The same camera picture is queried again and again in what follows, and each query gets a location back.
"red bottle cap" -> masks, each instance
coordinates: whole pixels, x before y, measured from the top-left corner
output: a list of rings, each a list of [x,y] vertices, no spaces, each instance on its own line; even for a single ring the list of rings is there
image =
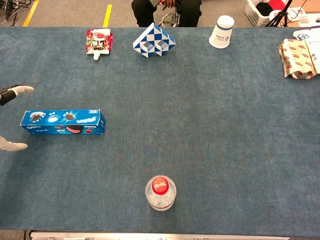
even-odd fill
[[[168,189],[169,183],[164,177],[158,176],[152,181],[152,190],[155,194],[163,195],[168,192]]]

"person's legs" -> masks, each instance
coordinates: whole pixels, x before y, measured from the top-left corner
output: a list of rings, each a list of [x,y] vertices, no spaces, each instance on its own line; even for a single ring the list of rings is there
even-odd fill
[[[157,8],[152,6],[149,0],[133,0],[131,7],[139,27],[149,27],[154,22]]]
[[[202,0],[176,0],[176,11],[180,14],[179,27],[196,27],[201,16]]]

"plastic water bottle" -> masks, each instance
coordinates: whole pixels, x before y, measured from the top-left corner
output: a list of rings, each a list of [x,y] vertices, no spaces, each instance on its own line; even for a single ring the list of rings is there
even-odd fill
[[[145,196],[150,206],[157,211],[172,207],[177,195],[177,188],[171,178],[163,175],[151,178],[145,186]]]

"white cup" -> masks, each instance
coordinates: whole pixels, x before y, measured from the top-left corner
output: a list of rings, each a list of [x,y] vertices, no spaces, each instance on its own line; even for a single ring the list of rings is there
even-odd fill
[[[231,16],[223,15],[215,24],[209,43],[218,49],[224,49],[230,44],[230,37],[235,20]]]

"blue cookie box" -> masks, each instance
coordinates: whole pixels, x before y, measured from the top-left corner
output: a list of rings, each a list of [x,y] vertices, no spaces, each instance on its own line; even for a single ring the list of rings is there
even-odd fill
[[[32,134],[104,134],[100,109],[26,110],[20,126]]]

